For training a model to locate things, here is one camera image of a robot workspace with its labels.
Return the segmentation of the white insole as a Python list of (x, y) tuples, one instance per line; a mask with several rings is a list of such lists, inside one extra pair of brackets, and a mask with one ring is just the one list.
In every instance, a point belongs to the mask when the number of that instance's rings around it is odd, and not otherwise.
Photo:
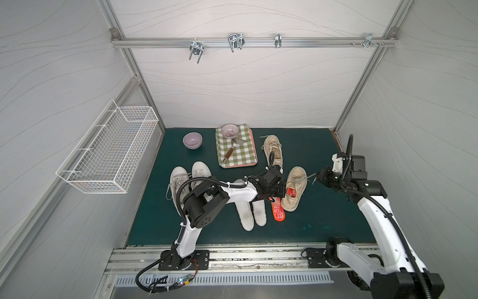
[(255, 225), (255, 220), (253, 218), (253, 213), (251, 210), (250, 203), (245, 201), (240, 201), (235, 203), (235, 206), (236, 206), (242, 227), (246, 231), (250, 232), (251, 230), (253, 230)]
[(252, 202), (252, 206), (256, 224), (260, 227), (265, 226), (267, 223), (265, 202), (263, 200), (255, 201)]

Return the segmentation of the red patterned insole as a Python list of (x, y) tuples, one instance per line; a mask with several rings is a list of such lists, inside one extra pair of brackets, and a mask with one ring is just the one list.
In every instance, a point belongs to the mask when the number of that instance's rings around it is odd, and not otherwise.
[(275, 221), (282, 222), (285, 220), (285, 210), (281, 205), (281, 198), (270, 198), (271, 199), (271, 209)]
[(286, 195), (290, 198), (295, 198), (297, 196), (297, 190), (294, 188), (288, 188), (286, 191)]

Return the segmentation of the beige sneaker one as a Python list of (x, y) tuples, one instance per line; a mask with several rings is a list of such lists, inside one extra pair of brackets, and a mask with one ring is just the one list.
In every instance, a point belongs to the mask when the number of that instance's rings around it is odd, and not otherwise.
[(290, 198), (285, 194), (284, 198), (281, 200), (281, 205), (285, 211), (294, 212), (298, 208), (301, 197), (307, 187), (307, 183), (314, 175), (315, 174), (308, 176), (306, 170), (300, 166), (296, 166), (290, 171), (286, 181), (286, 191), (288, 188), (294, 188), (297, 190), (297, 196), (295, 198)]
[(266, 162), (268, 166), (277, 166), (283, 172), (283, 152), (282, 144), (276, 135), (264, 136), (265, 141), (261, 147), (266, 155)]

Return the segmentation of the white sneaker with laces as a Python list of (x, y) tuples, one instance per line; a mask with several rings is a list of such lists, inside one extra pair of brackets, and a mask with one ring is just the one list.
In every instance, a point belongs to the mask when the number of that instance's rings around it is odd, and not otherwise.
[(171, 201), (177, 213), (181, 216), (181, 211), (184, 208), (184, 198), (190, 192), (189, 173), (181, 166), (177, 166), (172, 170), (168, 184), (167, 194), (171, 194)]

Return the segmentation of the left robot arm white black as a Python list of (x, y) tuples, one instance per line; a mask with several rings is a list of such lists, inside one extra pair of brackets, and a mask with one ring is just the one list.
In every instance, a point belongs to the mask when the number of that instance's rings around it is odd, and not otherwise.
[(238, 183), (223, 182), (215, 176), (188, 178), (177, 189), (175, 199), (182, 218), (181, 230), (174, 242), (176, 255), (185, 259), (195, 252), (202, 229), (208, 226), (228, 204), (268, 201), (285, 195), (282, 170), (270, 166), (256, 176)]

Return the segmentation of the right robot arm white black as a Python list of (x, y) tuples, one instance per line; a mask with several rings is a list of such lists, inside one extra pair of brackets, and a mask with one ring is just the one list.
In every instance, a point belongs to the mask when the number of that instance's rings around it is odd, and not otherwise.
[(416, 255), (392, 211), (379, 181), (369, 180), (365, 158), (350, 153), (334, 154), (333, 165), (318, 175), (323, 185), (345, 193), (364, 215), (380, 249), (380, 255), (364, 253), (346, 237), (333, 237), (323, 253), (331, 267), (351, 268), (349, 278), (375, 299), (437, 299), (444, 281), (430, 272)]

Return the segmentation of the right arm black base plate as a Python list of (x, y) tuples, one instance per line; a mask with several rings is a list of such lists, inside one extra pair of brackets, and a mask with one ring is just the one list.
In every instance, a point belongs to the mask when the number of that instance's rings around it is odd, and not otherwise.
[(320, 248), (305, 248), (301, 257), (307, 260), (310, 269), (339, 268), (341, 265), (327, 260), (327, 250)]

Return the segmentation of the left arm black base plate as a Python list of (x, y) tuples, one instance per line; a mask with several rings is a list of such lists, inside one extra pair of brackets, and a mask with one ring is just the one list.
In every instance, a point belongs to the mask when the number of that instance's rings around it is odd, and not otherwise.
[(177, 250), (165, 250), (161, 253), (162, 261), (158, 264), (158, 270), (207, 270), (209, 268), (209, 258), (209, 250), (196, 250), (187, 257), (181, 257)]

